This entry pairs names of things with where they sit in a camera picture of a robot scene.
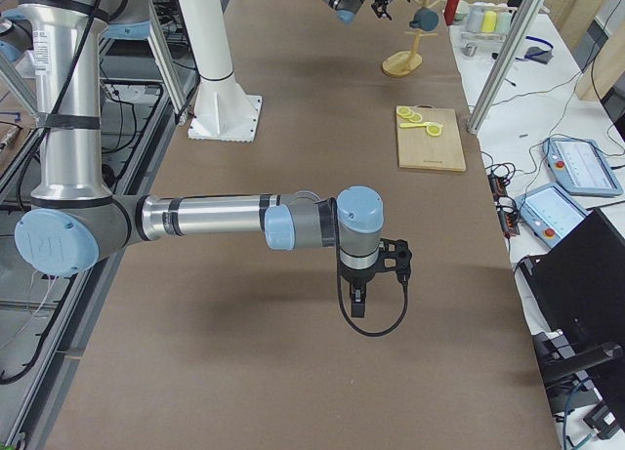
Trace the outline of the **aluminium frame post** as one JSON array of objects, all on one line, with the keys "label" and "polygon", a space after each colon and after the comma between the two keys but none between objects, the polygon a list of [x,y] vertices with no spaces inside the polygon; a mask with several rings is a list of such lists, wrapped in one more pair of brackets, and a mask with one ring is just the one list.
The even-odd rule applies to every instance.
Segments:
[{"label": "aluminium frame post", "polygon": [[545,0],[523,0],[512,22],[512,28],[499,52],[498,59],[491,68],[487,80],[477,100],[477,104],[468,119],[467,131],[477,135],[494,99],[506,79],[517,50],[533,24]]}]

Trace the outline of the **black power strip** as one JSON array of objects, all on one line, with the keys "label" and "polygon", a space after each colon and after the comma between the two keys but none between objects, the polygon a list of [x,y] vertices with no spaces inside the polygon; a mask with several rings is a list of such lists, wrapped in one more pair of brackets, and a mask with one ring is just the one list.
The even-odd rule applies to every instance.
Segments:
[{"label": "black power strip", "polygon": [[506,179],[490,173],[488,182],[504,237],[510,239],[519,235],[520,213],[516,201],[508,194]]}]

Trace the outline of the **wooden cutting board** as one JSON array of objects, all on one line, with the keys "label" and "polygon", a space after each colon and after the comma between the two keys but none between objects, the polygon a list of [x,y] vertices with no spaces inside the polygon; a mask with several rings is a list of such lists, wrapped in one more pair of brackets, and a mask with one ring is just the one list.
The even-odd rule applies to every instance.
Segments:
[{"label": "wooden cutting board", "polygon": [[408,106],[423,116],[422,122],[437,122],[443,127],[439,137],[431,137],[426,128],[400,129],[409,122],[396,113],[398,165],[404,169],[464,172],[466,163],[461,144],[456,113],[451,108]]}]

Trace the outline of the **wooden cup rack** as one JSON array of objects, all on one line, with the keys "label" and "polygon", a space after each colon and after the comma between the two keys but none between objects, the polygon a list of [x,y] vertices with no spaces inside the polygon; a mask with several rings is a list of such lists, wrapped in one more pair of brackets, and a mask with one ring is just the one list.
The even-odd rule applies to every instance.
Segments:
[{"label": "wooden cup rack", "polygon": [[[420,8],[425,7],[434,10],[434,6],[440,2],[440,0],[414,0]],[[419,54],[420,42],[423,38],[428,36],[436,36],[435,31],[424,32],[420,29],[410,28],[410,31],[406,31],[413,37],[413,42],[409,50],[399,51],[386,58],[382,64],[382,71],[393,78],[402,78],[411,74],[422,63],[422,57]]]}]

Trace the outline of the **dark blue mug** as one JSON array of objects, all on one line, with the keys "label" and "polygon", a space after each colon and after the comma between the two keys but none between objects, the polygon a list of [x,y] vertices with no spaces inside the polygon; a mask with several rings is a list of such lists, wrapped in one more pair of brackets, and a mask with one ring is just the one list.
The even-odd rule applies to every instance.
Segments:
[{"label": "dark blue mug", "polygon": [[438,23],[439,14],[432,9],[422,7],[415,12],[413,19],[409,22],[409,27],[431,32],[437,28]]}]

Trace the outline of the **yellow cup on rack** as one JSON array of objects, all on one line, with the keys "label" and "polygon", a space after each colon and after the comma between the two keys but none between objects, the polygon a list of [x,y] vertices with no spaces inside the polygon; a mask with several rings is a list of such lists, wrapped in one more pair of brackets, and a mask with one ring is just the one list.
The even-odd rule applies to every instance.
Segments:
[{"label": "yellow cup on rack", "polygon": [[486,34],[494,33],[496,30],[496,23],[497,13],[493,10],[484,11],[480,32]]}]

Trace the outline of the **lemon slice by knife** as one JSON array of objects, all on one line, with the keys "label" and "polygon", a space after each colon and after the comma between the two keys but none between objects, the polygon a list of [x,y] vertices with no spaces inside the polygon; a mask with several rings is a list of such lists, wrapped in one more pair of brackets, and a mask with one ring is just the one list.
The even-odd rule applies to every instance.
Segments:
[{"label": "lemon slice by knife", "polygon": [[426,133],[431,137],[439,137],[442,134],[443,127],[440,123],[429,122],[426,125]]}]

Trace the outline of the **teach pendant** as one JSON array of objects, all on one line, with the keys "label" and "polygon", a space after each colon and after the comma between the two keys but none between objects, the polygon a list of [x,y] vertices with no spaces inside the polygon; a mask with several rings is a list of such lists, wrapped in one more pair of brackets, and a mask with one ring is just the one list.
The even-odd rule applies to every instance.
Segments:
[{"label": "teach pendant", "polygon": [[623,188],[593,140],[549,138],[543,144],[556,182],[578,196],[614,197]]},{"label": "teach pendant", "polygon": [[531,231],[554,248],[589,212],[558,184],[545,184],[516,198],[517,209]]}]

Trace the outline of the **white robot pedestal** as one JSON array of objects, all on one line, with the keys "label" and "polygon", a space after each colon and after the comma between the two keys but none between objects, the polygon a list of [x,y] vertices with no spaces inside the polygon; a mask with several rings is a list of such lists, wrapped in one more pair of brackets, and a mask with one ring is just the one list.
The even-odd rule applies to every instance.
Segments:
[{"label": "white robot pedestal", "polygon": [[221,0],[179,0],[200,78],[188,136],[195,140],[251,143],[262,98],[238,84]]}]

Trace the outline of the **far teach pendant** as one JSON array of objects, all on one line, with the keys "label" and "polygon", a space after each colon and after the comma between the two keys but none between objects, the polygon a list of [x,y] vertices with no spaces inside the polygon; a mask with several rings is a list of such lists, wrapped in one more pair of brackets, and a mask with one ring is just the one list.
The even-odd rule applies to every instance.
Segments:
[{"label": "far teach pendant", "polygon": [[623,188],[593,140],[549,138],[543,144],[556,182],[578,196],[614,197]]}]

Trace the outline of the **yellow plastic knife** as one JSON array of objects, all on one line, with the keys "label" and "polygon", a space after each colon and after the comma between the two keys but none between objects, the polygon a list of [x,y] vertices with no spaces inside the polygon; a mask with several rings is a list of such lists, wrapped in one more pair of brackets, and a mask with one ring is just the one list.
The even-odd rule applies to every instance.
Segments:
[{"label": "yellow plastic knife", "polygon": [[398,126],[400,129],[410,129],[410,128],[427,128],[432,125],[431,122],[420,122],[420,123],[412,123],[412,122],[402,122]]}]

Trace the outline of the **near teach pendant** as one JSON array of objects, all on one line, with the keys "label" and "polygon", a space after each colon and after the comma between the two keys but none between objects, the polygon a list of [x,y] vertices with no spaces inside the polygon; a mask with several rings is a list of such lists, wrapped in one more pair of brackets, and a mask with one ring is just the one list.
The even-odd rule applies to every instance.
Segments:
[{"label": "near teach pendant", "polygon": [[589,212],[558,184],[545,184],[516,198],[517,209],[531,231],[554,248]]}]

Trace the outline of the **red thermos bottle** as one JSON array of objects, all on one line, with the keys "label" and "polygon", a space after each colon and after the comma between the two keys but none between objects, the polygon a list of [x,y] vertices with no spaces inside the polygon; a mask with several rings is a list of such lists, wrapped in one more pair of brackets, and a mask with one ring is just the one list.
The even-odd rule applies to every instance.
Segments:
[{"label": "red thermos bottle", "polygon": [[459,2],[460,0],[446,0],[443,18],[447,26],[453,24]]}]

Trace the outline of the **light blue cup on rack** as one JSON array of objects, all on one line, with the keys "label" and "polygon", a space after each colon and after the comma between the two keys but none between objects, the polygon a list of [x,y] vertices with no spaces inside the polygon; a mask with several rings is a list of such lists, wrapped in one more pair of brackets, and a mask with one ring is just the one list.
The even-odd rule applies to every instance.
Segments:
[{"label": "light blue cup on rack", "polygon": [[500,35],[507,35],[511,29],[513,15],[509,11],[498,11],[496,13],[496,23],[494,32]]}]

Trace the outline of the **black monitor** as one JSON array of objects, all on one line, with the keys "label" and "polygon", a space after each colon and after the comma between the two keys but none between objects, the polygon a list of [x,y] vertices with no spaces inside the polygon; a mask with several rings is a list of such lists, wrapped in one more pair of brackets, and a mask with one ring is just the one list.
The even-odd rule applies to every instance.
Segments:
[{"label": "black monitor", "polygon": [[572,356],[540,360],[543,381],[585,371],[624,425],[624,237],[600,209],[548,254],[521,263],[543,316],[563,332]]}]

